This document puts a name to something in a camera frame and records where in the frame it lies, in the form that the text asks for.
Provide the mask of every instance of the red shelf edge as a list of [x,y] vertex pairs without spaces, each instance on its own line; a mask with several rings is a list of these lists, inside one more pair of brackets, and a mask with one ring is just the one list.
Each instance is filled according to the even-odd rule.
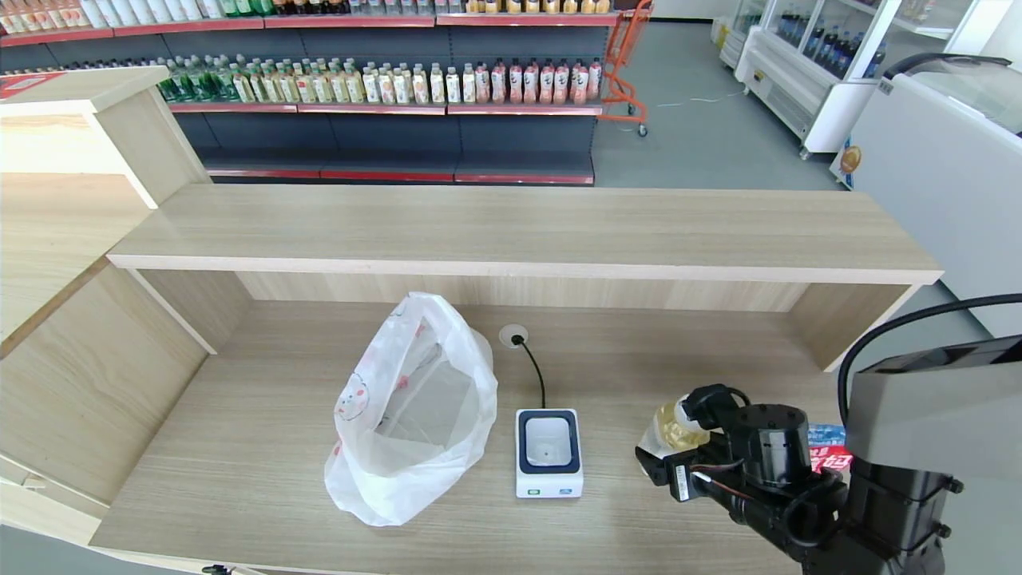
[[230,170],[206,169],[211,176],[248,178],[319,178],[319,170]]
[[453,182],[452,172],[370,172],[365,170],[321,170],[320,177],[340,180],[380,180],[400,182]]
[[306,103],[297,104],[298,113],[379,113],[398,115],[444,115],[447,106],[444,105],[401,105],[374,103]]
[[114,37],[148,36],[151,34],[174,34],[178,32],[215,32],[218,30],[262,30],[262,16],[242,18],[203,18],[191,21],[175,21],[168,23],[147,23],[142,26],[126,26],[114,28]]
[[579,26],[611,27],[617,12],[605,14],[436,14],[436,26]]
[[168,103],[171,111],[178,113],[239,112],[239,113],[295,113],[296,106],[292,103],[235,103],[235,102],[202,102],[202,103]]
[[433,28],[433,16],[270,16],[266,28]]
[[599,115],[603,113],[600,104],[449,104],[450,115]]
[[26,34],[10,34],[0,37],[2,46],[29,46],[47,42],[69,42],[74,40],[94,40],[96,38],[112,38],[111,28],[86,28],[80,30],[54,30],[49,32],[31,32]]
[[459,174],[454,181],[462,183],[504,183],[504,184],[591,184],[594,176],[544,175],[544,174]]

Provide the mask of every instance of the refrigerator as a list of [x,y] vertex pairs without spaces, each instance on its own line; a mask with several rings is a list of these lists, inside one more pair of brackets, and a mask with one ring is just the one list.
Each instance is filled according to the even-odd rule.
[[[896,63],[831,163],[937,259],[959,299],[1022,292],[1022,71],[1010,63],[956,54]],[[974,316],[994,337],[1022,333],[1022,306]]]
[[924,52],[978,53],[1010,5],[769,0],[743,38],[735,78],[799,138],[802,158],[834,153],[890,62]]

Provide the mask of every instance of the glass door fridge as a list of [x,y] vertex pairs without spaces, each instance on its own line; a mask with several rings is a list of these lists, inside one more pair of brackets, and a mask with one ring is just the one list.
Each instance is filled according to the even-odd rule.
[[763,11],[766,9],[768,0],[741,0],[738,10],[731,20],[728,35],[721,48],[721,59],[728,66],[734,68],[738,65],[738,58],[742,55],[742,46],[745,45],[745,38],[749,34],[749,29],[759,23]]
[[802,158],[837,152],[885,62],[978,53],[1006,0],[773,0],[750,29],[735,78],[801,140]]

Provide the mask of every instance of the black cable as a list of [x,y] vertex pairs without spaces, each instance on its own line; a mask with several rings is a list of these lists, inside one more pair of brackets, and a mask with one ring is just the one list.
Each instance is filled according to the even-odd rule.
[[844,361],[841,362],[841,368],[837,372],[837,411],[841,416],[841,424],[844,426],[848,425],[848,373],[851,372],[851,363],[854,362],[855,356],[857,356],[860,352],[863,351],[863,348],[868,346],[870,342],[876,340],[891,330],[895,330],[905,326],[907,324],[912,324],[913,322],[926,320],[927,318],[943,316],[953,312],[963,312],[973,308],[998,306],[1003,304],[1022,304],[1022,294],[986,296],[983,298],[972,298],[969,300],[962,300],[960,302],[933,306],[919,312],[914,312],[912,314],[907,314],[901,318],[891,320],[890,322],[877,326],[873,330],[867,332],[862,338],[858,339],[857,342],[855,342],[855,345],[851,346],[848,353],[845,354]]
[[512,336],[511,343],[516,346],[521,346],[528,354],[528,358],[532,361],[532,368],[536,368],[536,376],[540,378],[540,394],[543,398],[542,406],[544,410],[547,409],[547,386],[543,383],[543,373],[540,372],[540,365],[536,363],[536,358],[532,357],[532,352],[528,350],[528,346],[525,345],[525,339],[521,336]]
[[830,489],[834,485],[834,483],[841,477],[838,475],[837,472],[829,470],[827,468],[824,468],[823,472],[826,474],[827,476],[826,478],[824,478],[820,483],[799,493],[797,497],[788,502],[788,506],[784,508],[784,512],[781,513],[781,529],[784,530],[784,534],[788,537],[789,540],[791,540],[792,543],[800,547],[816,547],[824,540],[826,540],[827,537],[832,535],[835,531],[834,528],[837,527],[837,524],[835,524],[834,526],[832,526],[831,529],[822,533],[816,539],[802,539],[801,537],[798,537],[797,535],[791,532],[791,516],[792,514],[795,513],[795,510],[798,509],[798,506],[804,504],[809,498],[809,496],[817,493],[818,491]]
[[737,389],[737,388],[728,388],[728,391],[730,391],[732,394],[737,395],[738,397],[740,397],[742,399],[742,401],[745,402],[746,408],[749,406],[749,405],[752,405],[752,401],[749,400],[749,396],[745,395],[744,391],[742,391],[740,389]]

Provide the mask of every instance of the cartoon print on bag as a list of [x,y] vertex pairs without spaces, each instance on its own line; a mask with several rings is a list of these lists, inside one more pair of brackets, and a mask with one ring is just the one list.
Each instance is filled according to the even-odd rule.
[[367,405],[369,405],[369,388],[361,376],[352,374],[344,390],[340,392],[340,399],[337,400],[337,416],[345,422],[351,422],[361,416]]

